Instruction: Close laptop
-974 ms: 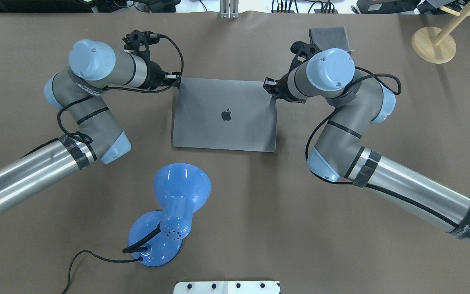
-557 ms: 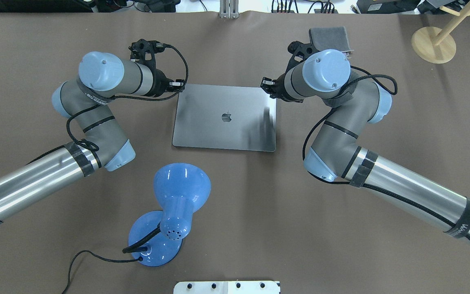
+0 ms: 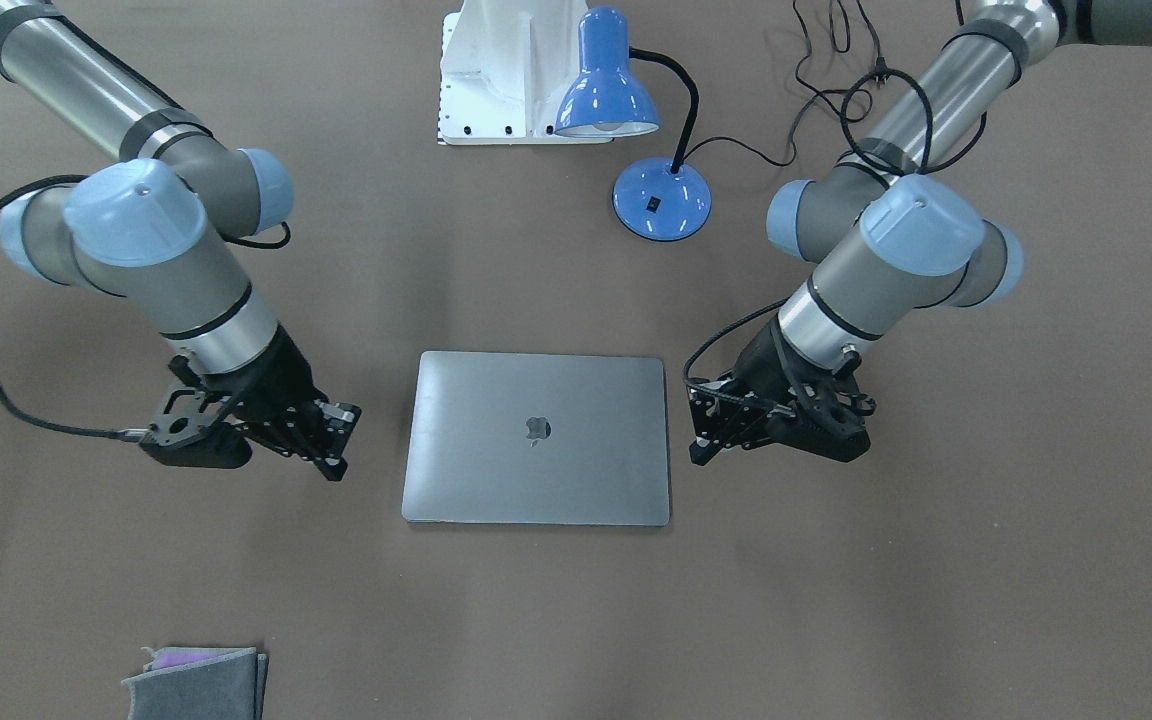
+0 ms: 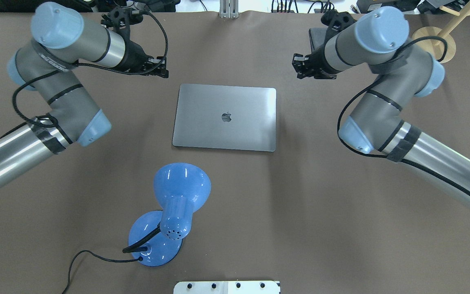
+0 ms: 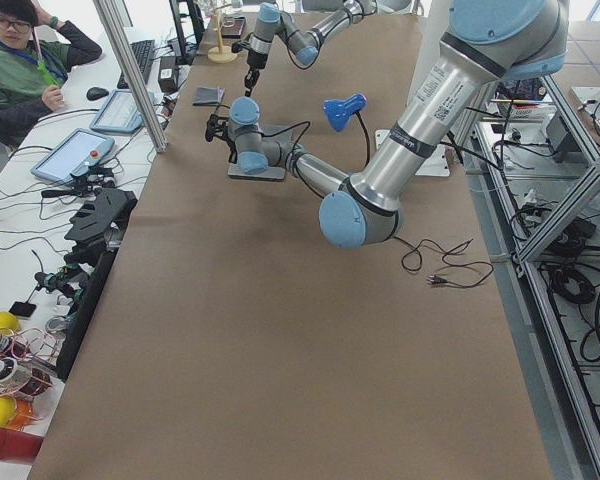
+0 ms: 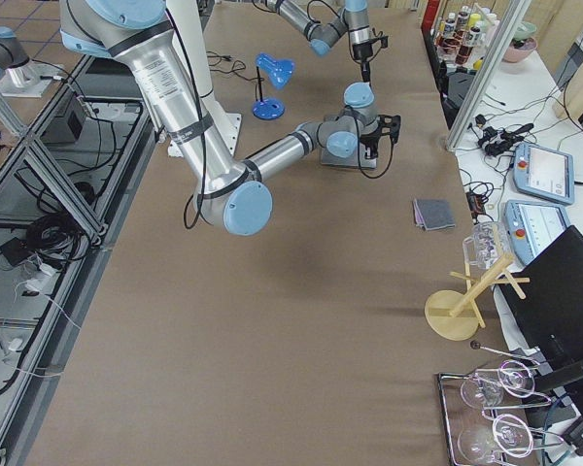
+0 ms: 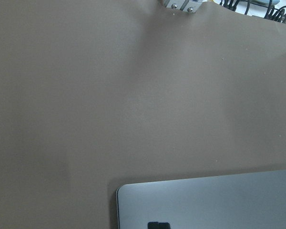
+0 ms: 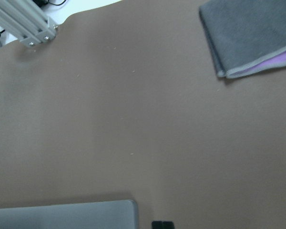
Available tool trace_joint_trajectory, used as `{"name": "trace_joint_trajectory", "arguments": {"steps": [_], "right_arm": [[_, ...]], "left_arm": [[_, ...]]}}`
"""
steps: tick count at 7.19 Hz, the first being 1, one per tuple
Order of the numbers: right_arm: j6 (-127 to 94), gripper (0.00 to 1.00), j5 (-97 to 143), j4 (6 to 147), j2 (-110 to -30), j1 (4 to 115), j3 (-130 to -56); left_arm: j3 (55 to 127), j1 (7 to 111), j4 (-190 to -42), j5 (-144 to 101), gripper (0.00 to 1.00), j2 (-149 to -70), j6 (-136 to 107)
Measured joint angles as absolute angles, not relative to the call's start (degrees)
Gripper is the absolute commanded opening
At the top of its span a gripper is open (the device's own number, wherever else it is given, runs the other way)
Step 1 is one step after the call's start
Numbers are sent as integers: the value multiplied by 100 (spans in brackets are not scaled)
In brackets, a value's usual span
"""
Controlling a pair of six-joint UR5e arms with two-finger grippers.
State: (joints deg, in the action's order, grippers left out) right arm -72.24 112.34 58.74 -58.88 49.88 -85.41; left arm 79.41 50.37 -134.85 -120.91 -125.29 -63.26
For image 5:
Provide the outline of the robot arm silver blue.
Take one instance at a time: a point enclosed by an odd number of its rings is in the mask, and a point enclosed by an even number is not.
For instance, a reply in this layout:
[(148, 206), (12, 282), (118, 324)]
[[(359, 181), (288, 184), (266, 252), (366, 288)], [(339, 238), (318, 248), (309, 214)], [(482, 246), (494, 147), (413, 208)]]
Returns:
[(339, 9), (312, 28), (302, 31), (294, 17), (280, 10), (276, 3), (262, 3), (253, 31), (231, 46), (233, 53), (248, 52), (246, 63), (249, 69), (244, 77), (244, 95), (252, 95), (260, 73), (266, 67), (275, 38), (283, 42), (292, 63), (306, 70), (317, 61), (322, 48), (332, 37), (376, 14), (377, 10), (376, 1), (342, 1)]
[(487, 83), (559, 71), (566, 56), (565, 1), (455, 1), (439, 41), (440, 55), (365, 168), (344, 173), (299, 144), (272, 140), (250, 94), (225, 116), (211, 115), (205, 138), (223, 140), (242, 174), (281, 167), (322, 198), (319, 224), (339, 248), (393, 237), (401, 228), (401, 194), (434, 153), (471, 99)]

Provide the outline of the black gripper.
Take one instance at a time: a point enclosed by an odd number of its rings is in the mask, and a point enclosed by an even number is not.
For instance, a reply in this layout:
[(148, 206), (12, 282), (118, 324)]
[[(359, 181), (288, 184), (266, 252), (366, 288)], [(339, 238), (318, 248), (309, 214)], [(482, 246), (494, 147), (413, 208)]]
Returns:
[(228, 106), (218, 104), (206, 121), (204, 137), (208, 143), (214, 139), (224, 142), (229, 148), (228, 162), (233, 162), (233, 140), (229, 136), (229, 117), (219, 114), (221, 108), (228, 109)]
[(231, 45), (232, 53), (247, 51), (248, 71), (244, 77), (245, 96), (251, 97), (253, 86), (256, 85), (260, 72), (265, 68), (265, 55), (254, 50), (246, 40), (235, 41)]

